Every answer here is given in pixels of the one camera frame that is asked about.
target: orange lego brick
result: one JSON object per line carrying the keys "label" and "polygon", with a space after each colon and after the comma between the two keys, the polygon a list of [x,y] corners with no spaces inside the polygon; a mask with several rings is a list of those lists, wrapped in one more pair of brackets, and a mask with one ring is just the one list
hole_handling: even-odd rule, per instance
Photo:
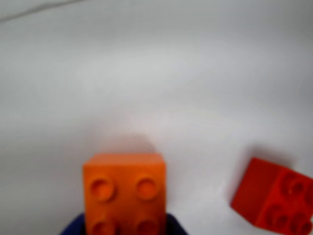
{"label": "orange lego brick", "polygon": [[231,206],[257,227],[286,235],[307,235],[312,230],[313,180],[252,158]]}
{"label": "orange lego brick", "polygon": [[166,166],[158,153],[95,154],[83,165],[88,235],[164,235]]}

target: blue fabric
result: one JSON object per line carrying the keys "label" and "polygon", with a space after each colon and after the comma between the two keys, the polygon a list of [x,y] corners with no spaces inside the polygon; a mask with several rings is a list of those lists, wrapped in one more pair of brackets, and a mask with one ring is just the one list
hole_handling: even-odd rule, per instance
{"label": "blue fabric", "polygon": [[[171,214],[166,216],[166,235],[187,235]],[[60,235],[86,235],[84,214],[76,217]]]}

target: red lego brick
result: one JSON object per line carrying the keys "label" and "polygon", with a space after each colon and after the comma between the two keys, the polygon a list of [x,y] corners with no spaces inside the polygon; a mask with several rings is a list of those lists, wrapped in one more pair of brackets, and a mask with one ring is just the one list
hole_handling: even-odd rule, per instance
{"label": "red lego brick", "polygon": [[231,207],[254,226],[286,235],[312,230],[313,180],[252,158]]}
{"label": "red lego brick", "polygon": [[83,172],[88,235],[165,233],[165,162],[160,154],[95,154]]}

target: white surface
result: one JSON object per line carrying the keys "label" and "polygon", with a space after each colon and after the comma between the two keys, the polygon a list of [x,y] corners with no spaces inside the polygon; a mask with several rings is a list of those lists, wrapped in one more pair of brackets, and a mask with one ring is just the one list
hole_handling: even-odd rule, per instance
{"label": "white surface", "polygon": [[313,177],[312,11],[92,0],[2,23],[0,234],[58,234],[83,211],[81,164],[124,135],[164,154],[190,235],[265,234],[229,201],[254,144]]}

